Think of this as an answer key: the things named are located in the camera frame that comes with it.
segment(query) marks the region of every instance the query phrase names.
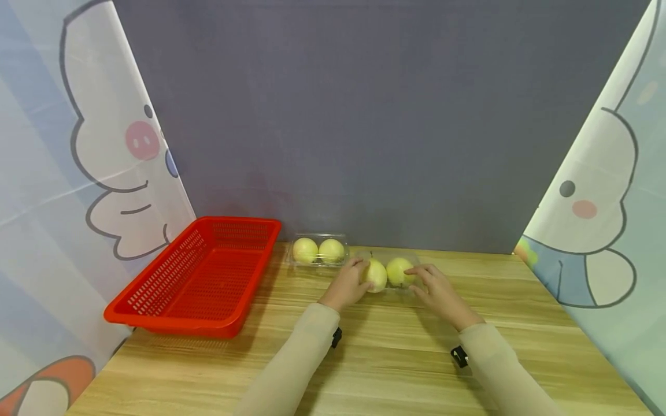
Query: table surface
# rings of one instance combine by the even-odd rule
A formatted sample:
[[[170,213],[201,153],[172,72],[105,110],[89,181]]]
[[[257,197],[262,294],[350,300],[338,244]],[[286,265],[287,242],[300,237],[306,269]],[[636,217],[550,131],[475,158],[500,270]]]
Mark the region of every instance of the table surface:
[[[648,410],[517,256],[409,250],[447,274],[570,415]],[[67,415],[226,415],[289,337],[332,271],[289,268],[277,245],[241,333],[231,340],[137,329]],[[411,293],[368,294],[342,314],[344,335],[297,415],[486,415],[496,407],[449,356],[453,329]]]

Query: finger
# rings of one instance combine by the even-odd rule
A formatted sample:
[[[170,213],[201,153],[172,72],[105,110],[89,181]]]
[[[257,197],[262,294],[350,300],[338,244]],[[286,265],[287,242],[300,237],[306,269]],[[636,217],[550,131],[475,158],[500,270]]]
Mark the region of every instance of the finger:
[[[358,263],[360,263],[360,262],[362,262],[362,261],[363,261],[363,258],[361,258],[361,257],[352,257],[352,258],[350,258],[349,260],[347,260],[347,262],[344,264],[343,267],[346,267],[346,268],[352,268],[352,267],[354,267],[356,264],[358,264]]]
[[[421,265],[413,267],[409,270],[405,270],[405,274],[415,274],[423,280],[426,286],[430,287],[432,284],[432,280],[434,279],[433,275],[430,274],[429,271],[427,271],[425,268],[423,268]]]
[[[360,262],[354,264],[352,267],[358,269],[359,272],[362,272],[366,267],[368,267],[369,264],[370,262],[368,260],[361,259]]]
[[[426,269],[431,275],[442,278],[444,277],[444,273],[440,271],[440,269],[437,268],[434,264],[420,264],[421,267]]]
[[[410,290],[414,292],[417,298],[421,299],[421,302],[425,303],[426,305],[430,305],[430,298],[428,297],[428,294],[423,291],[423,289],[419,288],[418,286],[411,285]]]
[[[361,294],[365,294],[368,290],[371,290],[374,287],[374,284],[372,282],[365,282],[358,286],[358,290],[361,292]]]

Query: blue cartoon clothing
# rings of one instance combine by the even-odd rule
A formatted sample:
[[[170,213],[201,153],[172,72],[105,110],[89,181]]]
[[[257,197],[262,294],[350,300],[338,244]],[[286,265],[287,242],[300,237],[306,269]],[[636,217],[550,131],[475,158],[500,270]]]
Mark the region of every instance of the blue cartoon clothing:
[[[523,240],[535,254],[532,271],[559,303],[583,308],[596,306],[587,284],[584,254],[560,252],[526,236]]]

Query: plastic clamshell package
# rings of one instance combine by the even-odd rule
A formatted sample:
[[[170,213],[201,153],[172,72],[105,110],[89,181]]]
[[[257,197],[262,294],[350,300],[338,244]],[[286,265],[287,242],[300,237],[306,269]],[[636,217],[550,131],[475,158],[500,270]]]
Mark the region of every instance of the plastic clamshell package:
[[[299,241],[301,238],[309,238],[317,245],[319,248],[322,243],[326,240],[333,239],[341,243],[344,249],[344,255],[340,258],[339,261],[327,262],[322,254],[317,254],[317,257],[313,262],[298,262],[294,259],[294,243]],[[298,267],[316,267],[316,268],[339,268],[341,267],[349,258],[349,245],[347,245],[347,235],[341,233],[328,233],[328,232],[297,232],[295,233],[291,243],[289,243],[289,250],[287,251],[286,261],[292,266]]]

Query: basket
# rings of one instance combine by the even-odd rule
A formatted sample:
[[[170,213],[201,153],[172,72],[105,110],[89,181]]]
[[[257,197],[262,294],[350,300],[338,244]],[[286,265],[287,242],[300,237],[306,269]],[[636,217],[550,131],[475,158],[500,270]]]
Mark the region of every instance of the basket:
[[[104,311],[152,332],[232,338],[280,232],[277,220],[195,220]]]

